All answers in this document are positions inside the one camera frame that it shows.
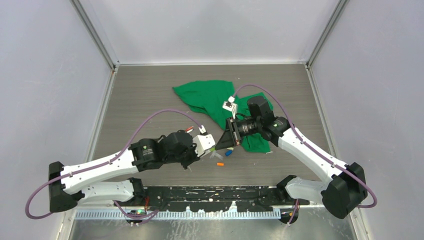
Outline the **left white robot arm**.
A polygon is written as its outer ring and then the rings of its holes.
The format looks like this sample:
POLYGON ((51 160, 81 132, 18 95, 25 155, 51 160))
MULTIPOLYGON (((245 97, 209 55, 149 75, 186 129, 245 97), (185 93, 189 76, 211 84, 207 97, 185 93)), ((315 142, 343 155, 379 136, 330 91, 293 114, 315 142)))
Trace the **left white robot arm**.
POLYGON ((215 145, 210 134, 192 137, 184 130, 143 138, 124 150, 87 163, 65 166, 56 161, 49 165, 49 210, 60 213, 78 205, 113 201, 122 207, 142 206, 148 195, 142 180, 130 177, 110 182, 112 178, 156 170, 165 164, 179 163, 184 169, 215 145))

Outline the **white marker green tip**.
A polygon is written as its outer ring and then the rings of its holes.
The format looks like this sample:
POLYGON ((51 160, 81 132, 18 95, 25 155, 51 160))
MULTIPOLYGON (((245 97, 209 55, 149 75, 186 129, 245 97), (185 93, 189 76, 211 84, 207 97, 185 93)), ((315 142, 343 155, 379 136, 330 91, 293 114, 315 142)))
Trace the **white marker green tip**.
POLYGON ((210 148, 204 151, 204 153, 202 154, 202 156, 206 156, 208 154, 211 154, 215 151, 215 148, 210 148))

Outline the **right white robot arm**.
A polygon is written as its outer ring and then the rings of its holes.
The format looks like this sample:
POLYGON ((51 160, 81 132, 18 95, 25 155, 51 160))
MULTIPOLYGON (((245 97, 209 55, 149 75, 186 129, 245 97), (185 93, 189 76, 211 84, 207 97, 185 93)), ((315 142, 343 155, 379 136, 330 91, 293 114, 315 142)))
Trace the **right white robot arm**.
POLYGON ((277 198, 283 205, 295 200, 322 204, 338 219, 344 219, 368 196, 365 171, 358 163, 347 164, 328 154, 305 137, 287 118, 275 116, 263 96, 248 99, 249 115, 239 114, 235 98, 230 96, 222 108, 231 112, 216 150, 237 147, 243 140, 259 134, 264 140, 290 153, 319 178, 305 180, 289 175, 278 183, 277 198))

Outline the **red orange pen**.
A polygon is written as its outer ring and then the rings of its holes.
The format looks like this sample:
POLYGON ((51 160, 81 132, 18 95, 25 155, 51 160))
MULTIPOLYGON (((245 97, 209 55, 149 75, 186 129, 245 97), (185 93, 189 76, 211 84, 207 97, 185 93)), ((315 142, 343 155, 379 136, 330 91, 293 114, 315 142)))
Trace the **red orange pen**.
POLYGON ((186 133, 190 133, 190 132, 192 132, 192 131, 193 131, 193 129, 194 129, 194 126, 188 127, 188 128, 185 130, 185 132, 186 132, 186 133))

